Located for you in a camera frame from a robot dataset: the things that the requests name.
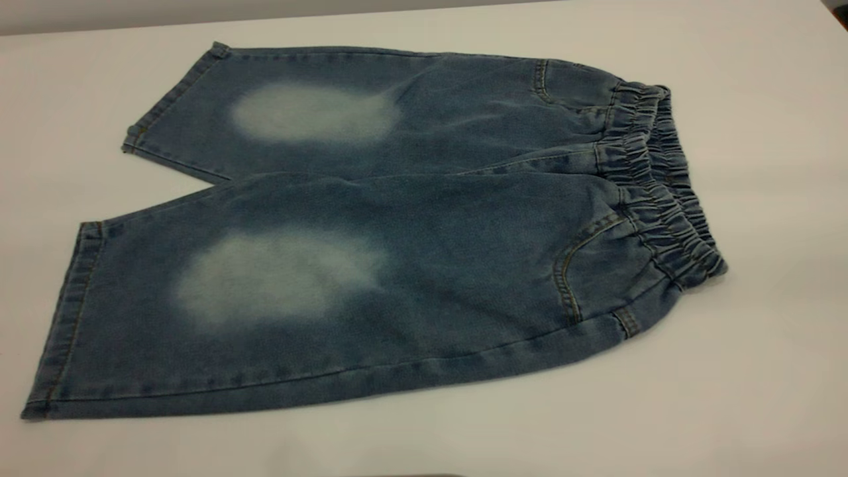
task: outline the elastic waistband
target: elastic waistband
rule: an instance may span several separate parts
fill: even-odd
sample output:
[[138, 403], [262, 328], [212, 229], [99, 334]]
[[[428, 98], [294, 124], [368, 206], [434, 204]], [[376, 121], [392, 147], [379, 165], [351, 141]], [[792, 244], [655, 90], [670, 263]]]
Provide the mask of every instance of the elastic waistband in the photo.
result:
[[623, 213], [677, 286], [728, 270], [690, 185], [666, 87], [619, 83], [596, 151], [600, 175], [620, 187]]

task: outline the bleached spot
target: bleached spot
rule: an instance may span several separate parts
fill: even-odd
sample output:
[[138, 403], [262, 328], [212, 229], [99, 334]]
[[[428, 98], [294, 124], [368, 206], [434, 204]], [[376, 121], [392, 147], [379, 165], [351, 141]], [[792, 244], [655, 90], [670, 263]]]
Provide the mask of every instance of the bleached spot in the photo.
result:
[[193, 318], [211, 324], [315, 319], [378, 289], [385, 259], [364, 238], [342, 233], [231, 233], [191, 258], [174, 296]]
[[238, 131], [274, 143], [373, 143], [386, 137], [399, 117], [387, 94], [292, 84], [259, 87], [232, 107]]

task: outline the white surface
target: white surface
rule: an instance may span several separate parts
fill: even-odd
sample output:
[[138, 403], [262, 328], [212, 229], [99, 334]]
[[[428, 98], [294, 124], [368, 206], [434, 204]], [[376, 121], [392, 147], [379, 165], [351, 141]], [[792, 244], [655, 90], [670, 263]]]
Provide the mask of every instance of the white surface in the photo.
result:
[[[0, 38], [0, 475], [844, 476], [848, 35], [818, 2], [575, 0]], [[300, 409], [26, 424], [77, 222], [205, 187], [119, 152], [213, 39], [662, 83], [731, 272], [578, 365]]]
[[531, 0], [0, 0], [0, 35], [471, 7]]

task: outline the denim shorts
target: denim shorts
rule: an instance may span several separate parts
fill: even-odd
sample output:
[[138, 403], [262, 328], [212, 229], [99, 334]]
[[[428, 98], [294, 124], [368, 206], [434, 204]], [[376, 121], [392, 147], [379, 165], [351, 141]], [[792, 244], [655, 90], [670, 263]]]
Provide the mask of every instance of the denim shorts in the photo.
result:
[[668, 89], [557, 59], [216, 43], [123, 150], [214, 187], [81, 224], [23, 418], [529, 373], [726, 271]]

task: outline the shorts leg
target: shorts leg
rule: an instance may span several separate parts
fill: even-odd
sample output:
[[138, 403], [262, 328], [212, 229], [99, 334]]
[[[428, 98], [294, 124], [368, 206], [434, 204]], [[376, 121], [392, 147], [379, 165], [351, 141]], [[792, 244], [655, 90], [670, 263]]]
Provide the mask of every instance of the shorts leg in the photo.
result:
[[679, 295], [626, 208], [590, 175], [277, 173], [85, 223], [23, 417], [291, 407], [584, 359]]
[[[216, 43], [123, 150], [212, 183], [285, 171], [345, 179], [496, 165], [594, 169], [618, 78], [546, 59]], [[568, 84], [553, 98], [546, 78]]]

